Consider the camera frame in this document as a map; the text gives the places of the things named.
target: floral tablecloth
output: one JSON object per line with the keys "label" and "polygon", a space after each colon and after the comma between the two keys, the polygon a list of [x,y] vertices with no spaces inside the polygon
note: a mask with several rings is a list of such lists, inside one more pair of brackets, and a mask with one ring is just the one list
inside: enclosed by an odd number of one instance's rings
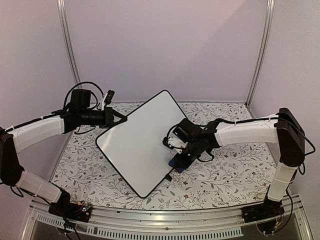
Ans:
{"label": "floral tablecloth", "polygon": [[[112,104],[128,114],[140,103]],[[216,118],[251,118],[244,104],[180,103],[196,124]],[[96,137],[105,129],[71,136],[52,182],[64,188],[75,201],[96,206],[144,210],[189,210],[230,207],[263,200],[276,165],[265,143],[235,144],[214,149],[213,161],[195,161],[172,181],[164,180],[147,198],[139,198],[117,174],[96,147]]]}

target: metal extrusion bar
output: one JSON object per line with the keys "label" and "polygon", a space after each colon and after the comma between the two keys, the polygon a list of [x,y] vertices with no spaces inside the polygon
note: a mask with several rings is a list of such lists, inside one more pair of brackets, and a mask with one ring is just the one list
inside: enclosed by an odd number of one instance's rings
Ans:
{"label": "metal extrusion bar", "polygon": [[79,72],[78,72],[77,65],[76,65],[74,50],[72,48],[72,43],[71,43],[71,38],[70,38],[70,33],[69,33],[69,28],[68,28],[68,22],[67,22],[65,1],[64,0],[57,0],[57,5],[58,5],[58,12],[59,12],[59,17],[60,17],[60,22],[61,22],[62,33],[63,33],[63,39],[64,39],[64,43],[65,43],[65,49],[67,51],[67,55],[68,55],[68,59],[69,59],[74,82],[75,82],[75,84],[78,84],[81,82],[81,80],[80,80]]}
{"label": "metal extrusion bar", "polygon": [[[292,198],[293,212],[295,213],[302,209],[302,204],[298,195],[294,195]],[[288,215],[291,210],[289,198],[284,197],[282,203],[285,209],[285,215]],[[241,212],[242,207],[243,206],[232,206],[199,210],[152,211],[94,206],[89,223],[77,222],[77,229],[78,227],[79,229],[84,229],[79,231],[83,234],[90,234],[90,231],[87,230],[91,228],[118,234],[126,232],[135,235],[207,234],[210,231],[214,233],[254,224],[244,222]],[[45,215],[45,217],[49,219],[54,218],[54,220],[50,221],[55,222],[57,220],[58,222],[63,222],[62,218],[50,215],[48,213],[48,205],[38,200],[32,201],[30,209],[42,216]]]}
{"label": "metal extrusion bar", "polygon": [[250,85],[249,93],[246,98],[245,104],[250,108],[255,90],[258,84],[262,64],[264,61],[266,49],[267,49],[267,44],[268,44],[268,39],[270,35],[270,29],[271,29],[271,23],[272,23],[272,17],[274,13],[274,0],[267,0],[267,6],[266,6],[266,15],[265,15],[265,22],[264,22],[264,27],[263,27],[263,35],[262,35],[262,40],[261,40],[261,45],[260,45],[260,51],[258,55],[258,59],[256,62],[256,66],[254,69],[254,74],[252,78],[252,82]]}

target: blue object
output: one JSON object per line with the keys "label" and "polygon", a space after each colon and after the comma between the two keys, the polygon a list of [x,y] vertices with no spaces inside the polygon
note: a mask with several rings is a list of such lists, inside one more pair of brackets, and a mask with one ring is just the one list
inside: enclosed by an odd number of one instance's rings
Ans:
{"label": "blue object", "polygon": [[175,167],[176,166],[176,159],[175,158],[172,158],[170,161],[169,161],[169,166],[170,167],[173,167],[175,170],[177,170],[178,173],[182,173],[185,169],[184,168],[177,168]]}

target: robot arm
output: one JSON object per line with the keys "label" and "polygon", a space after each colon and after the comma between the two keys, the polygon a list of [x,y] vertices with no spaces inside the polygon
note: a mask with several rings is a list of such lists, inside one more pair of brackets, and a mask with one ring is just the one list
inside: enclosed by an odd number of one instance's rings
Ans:
{"label": "robot arm", "polygon": [[70,103],[64,109],[6,130],[0,128],[0,179],[2,183],[18,187],[32,196],[45,199],[51,203],[51,206],[54,206],[49,210],[50,213],[79,221],[87,221],[88,212],[84,212],[84,217],[81,214],[73,216],[77,204],[70,202],[70,194],[53,183],[26,171],[20,166],[17,154],[42,140],[69,133],[82,125],[108,128],[127,120],[126,116],[111,107],[105,107],[111,102],[113,91],[109,91],[103,98],[103,102],[100,103],[102,110],[89,108],[91,94],[90,90],[75,89],[71,93]]}
{"label": "robot arm", "polygon": [[[242,213],[245,222],[283,214],[282,199],[289,184],[294,180],[297,168],[305,160],[304,131],[292,113],[287,108],[281,108],[279,113],[263,118],[238,122],[218,118],[202,127],[185,118],[173,127],[172,132],[179,140],[173,136],[169,137],[170,131],[168,132],[163,144],[177,151],[169,165],[181,173],[203,152],[207,152],[213,159],[211,151],[221,146],[254,142],[278,143],[281,156],[264,202],[244,207]],[[263,225],[261,229],[264,231],[267,228],[267,232],[273,233],[278,222],[272,224]]]}

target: black cable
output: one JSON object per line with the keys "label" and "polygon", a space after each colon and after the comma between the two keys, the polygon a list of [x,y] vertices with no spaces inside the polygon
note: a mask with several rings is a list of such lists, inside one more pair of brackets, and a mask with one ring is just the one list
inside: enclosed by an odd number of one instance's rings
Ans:
{"label": "black cable", "polygon": [[82,85],[82,84],[91,84],[91,85],[95,86],[97,89],[99,89],[102,97],[104,97],[104,92],[102,91],[102,89],[101,89],[96,83],[94,83],[94,82],[92,82],[92,81],[83,81],[83,82],[80,82],[80,83],[74,85],[74,86],[68,91],[68,93],[67,93],[66,96],[65,96],[64,102],[63,102],[63,108],[62,108],[63,110],[66,109],[67,100],[68,100],[68,97],[69,97],[70,93],[72,92],[72,90],[75,89],[76,87]]}
{"label": "black cable", "polygon": [[211,159],[208,160],[208,161],[203,161],[203,160],[200,160],[199,157],[197,157],[196,159],[197,159],[199,162],[201,162],[201,163],[208,163],[208,162],[211,162],[211,161],[213,160],[213,158],[211,158]]}
{"label": "black cable", "polygon": [[229,121],[229,120],[225,120],[222,118],[218,118],[218,119],[226,124],[245,124],[245,123],[252,123],[252,122],[256,122],[256,121],[276,120],[279,118],[274,116],[274,117],[252,118],[252,119],[240,120],[240,121]]}
{"label": "black cable", "polygon": [[299,173],[300,173],[301,175],[305,175],[305,173],[306,173],[305,163],[303,162],[301,165],[298,167]]}
{"label": "black cable", "polygon": [[54,113],[54,114],[49,114],[49,115],[47,115],[47,116],[44,116],[44,117],[42,117],[42,118],[41,118],[41,117],[38,117],[38,118],[35,118],[35,119],[33,119],[33,120],[26,121],[26,122],[24,122],[24,123],[18,124],[18,125],[16,125],[16,126],[14,126],[13,128],[11,127],[11,128],[9,128],[9,129],[7,129],[7,130],[5,130],[5,131],[8,133],[8,132],[13,131],[14,129],[18,129],[18,128],[21,128],[21,127],[23,127],[23,126],[26,126],[26,125],[29,125],[29,124],[33,124],[33,123],[38,122],[38,121],[41,121],[41,120],[43,120],[43,119],[52,118],[52,117],[57,116],[57,115],[58,115],[58,113]]}
{"label": "black cable", "polygon": [[215,158],[215,155],[213,155],[211,152],[206,151],[206,153],[207,153],[210,157],[212,157],[211,161]]}
{"label": "black cable", "polygon": [[[169,131],[166,134],[166,142],[167,143],[168,143],[168,140],[169,140],[170,132],[172,131],[172,129],[174,129],[178,125],[179,125],[179,123],[177,123],[177,124],[173,125],[172,127],[170,127]],[[184,147],[176,147],[176,146],[172,146],[172,145],[171,145],[171,147],[173,147],[174,149],[181,149],[181,150],[184,149]]]}
{"label": "black cable", "polygon": [[91,128],[91,129],[89,129],[89,130],[87,130],[87,131],[82,131],[82,132],[79,132],[79,131],[80,131],[80,128],[81,128],[81,126],[79,127],[79,130],[78,130],[78,131],[75,131],[75,132],[74,132],[75,135],[87,134],[87,133],[93,131],[94,129],[96,129],[96,126],[94,126],[93,128]]}
{"label": "black cable", "polygon": [[58,214],[61,215],[62,219],[64,220],[65,224],[67,224],[68,226],[70,226],[73,230],[74,230],[74,233],[76,235],[76,237],[78,238],[78,240],[81,240],[76,228],[71,224],[71,222],[64,216],[64,214],[59,211],[55,206],[53,206],[50,202],[48,202],[44,197],[41,197],[39,196],[39,198],[41,198],[43,201],[45,201],[50,207],[52,207]]}
{"label": "black cable", "polygon": [[15,195],[17,195],[18,197],[20,197],[20,198],[23,198],[24,197],[24,195],[23,195],[23,193],[21,192],[21,190],[17,187],[16,189],[18,189],[18,191],[19,191],[19,193],[16,193],[15,191],[14,191],[14,189],[13,189],[13,187],[12,186],[10,186],[10,189],[11,189],[11,192],[13,192]]}
{"label": "black cable", "polygon": [[290,218],[291,218],[291,216],[292,216],[292,213],[293,213],[293,211],[294,211],[294,201],[292,200],[292,197],[291,197],[290,194],[289,194],[288,188],[289,188],[289,186],[286,188],[285,192],[286,192],[286,194],[288,195],[288,197],[289,197],[289,199],[290,199],[290,201],[291,201],[291,211],[290,211],[290,215],[289,215],[288,220],[285,222],[285,224],[284,224],[281,228],[279,228],[279,229],[277,229],[277,230],[275,230],[275,231],[273,232],[274,234],[277,233],[277,232],[279,232],[280,230],[284,229],[284,227],[289,223]]}
{"label": "black cable", "polygon": [[278,119],[281,119],[281,120],[283,120],[283,121],[286,121],[286,122],[287,122],[291,127],[293,127],[293,128],[304,138],[304,140],[306,140],[306,141],[308,142],[308,144],[312,147],[312,151],[307,152],[306,154],[304,154],[304,156],[308,156],[308,155],[313,154],[313,153],[316,152],[316,147],[315,147],[315,145],[305,136],[305,134],[304,134],[302,131],[300,131],[300,130],[296,127],[296,125],[294,125],[292,122],[290,122],[290,121],[288,121],[287,119],[284,119],[284,118],[282,118],[282,117],[278,117]]}

